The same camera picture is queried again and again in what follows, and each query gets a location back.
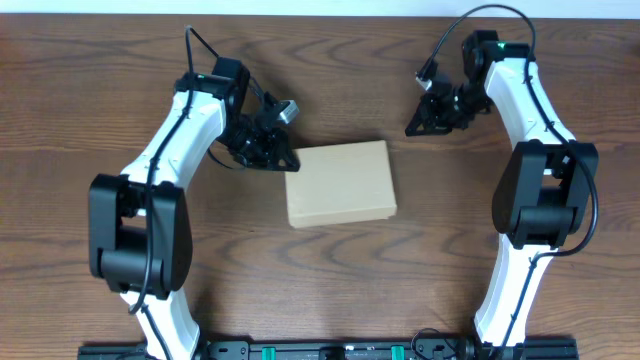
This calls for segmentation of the brown cardboard box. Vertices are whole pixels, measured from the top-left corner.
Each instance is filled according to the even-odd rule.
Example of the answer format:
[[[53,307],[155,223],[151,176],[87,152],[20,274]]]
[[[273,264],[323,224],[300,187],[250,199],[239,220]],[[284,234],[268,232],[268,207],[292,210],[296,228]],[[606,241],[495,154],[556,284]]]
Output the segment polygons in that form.
[[[307,228],[388,219],[397,212],[383,140],[297,149],[285,174],[289,224]]]

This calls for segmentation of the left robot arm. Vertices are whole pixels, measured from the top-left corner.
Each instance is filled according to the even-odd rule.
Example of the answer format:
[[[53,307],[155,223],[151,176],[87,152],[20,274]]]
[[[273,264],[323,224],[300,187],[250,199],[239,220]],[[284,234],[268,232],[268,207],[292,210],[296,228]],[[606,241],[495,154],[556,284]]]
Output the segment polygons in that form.
[[[83,346],[79,358],[211,358],[183,289],[193,256],[187,189],[215,142],[245,168],[298,171],[285,130],[298,113],[235,59],[176,80],[170,111],[144,151],[120,174],[97,175],[88,193],[90,272],[127,303],[146,341]]]

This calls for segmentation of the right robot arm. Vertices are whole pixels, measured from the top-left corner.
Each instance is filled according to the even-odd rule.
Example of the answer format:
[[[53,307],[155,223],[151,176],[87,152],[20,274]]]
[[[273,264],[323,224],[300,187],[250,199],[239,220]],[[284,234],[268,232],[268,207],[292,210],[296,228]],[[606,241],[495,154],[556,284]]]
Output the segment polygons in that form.
[[[417,72],[424,90],[405,129],[408,137],[464,130],[497,111],[512,146],[492,198],[498,257],[474,316],[477,359],[524,359],[526,321],[546,267],[566,257],[564,244],[598,200],[599,154],[576,140],[539,80],[533,47],[476,30],[462,44],[465,83],[454,86],[429,58]]]

